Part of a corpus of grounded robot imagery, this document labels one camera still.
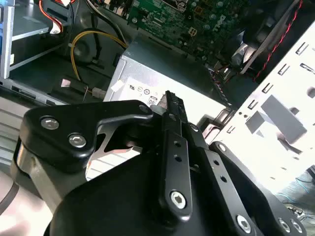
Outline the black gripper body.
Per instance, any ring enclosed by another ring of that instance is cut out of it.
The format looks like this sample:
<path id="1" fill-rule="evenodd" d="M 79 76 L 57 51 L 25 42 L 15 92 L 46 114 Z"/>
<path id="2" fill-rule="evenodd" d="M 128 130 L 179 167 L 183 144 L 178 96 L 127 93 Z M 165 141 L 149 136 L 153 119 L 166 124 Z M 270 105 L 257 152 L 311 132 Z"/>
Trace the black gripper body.
<path id="1" fill-rule="evenodd" d="M 158 205 L 158 161 L 142 155 L 72 190 L 57 207 L 51 236 L 234 236 L 213 188 L 190 168 L 193 212 L 172 221 Z"/>

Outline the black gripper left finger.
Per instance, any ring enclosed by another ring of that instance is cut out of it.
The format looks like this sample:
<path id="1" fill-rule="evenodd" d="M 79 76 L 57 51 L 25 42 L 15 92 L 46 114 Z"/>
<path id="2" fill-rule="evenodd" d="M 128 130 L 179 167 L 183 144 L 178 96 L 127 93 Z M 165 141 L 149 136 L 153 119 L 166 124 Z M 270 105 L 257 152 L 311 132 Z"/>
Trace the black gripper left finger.
<path id="1" fill-rule="evenodd" d="M 157 202 L 162 214 L 186 222 L 192 214 L 189 151 L 175 117 L 174 95 L 165 93 L 163 114 L 138 100 L 31 109 L 23 117 L 14 159 L 30 178 L 35 175 L 26 162 L 40 163 L 54 189 L 43 187 L 39 192 L 48 199 L 58 194 L 60 204 L 88 182 L 80 175 L 91 160 L 115 150 L 141 148 L 135 157 L 149 155 L 158 161 Z"/>

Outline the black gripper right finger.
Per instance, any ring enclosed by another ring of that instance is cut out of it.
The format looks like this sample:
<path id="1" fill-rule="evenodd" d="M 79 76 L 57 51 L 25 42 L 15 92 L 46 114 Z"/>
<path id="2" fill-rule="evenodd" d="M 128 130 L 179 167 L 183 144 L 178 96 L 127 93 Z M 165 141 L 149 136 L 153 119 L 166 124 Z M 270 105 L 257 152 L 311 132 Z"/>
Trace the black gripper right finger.
<path id="1" fill-rule="evenodd" d="M 221 142 L 207 145 L 200 130 L 188 122 L 184 102 L 173 96 L 177 121 L 184 128 L 192 161 L 211 187 L 225 236 L 305 236 L 297 217 Z"/>

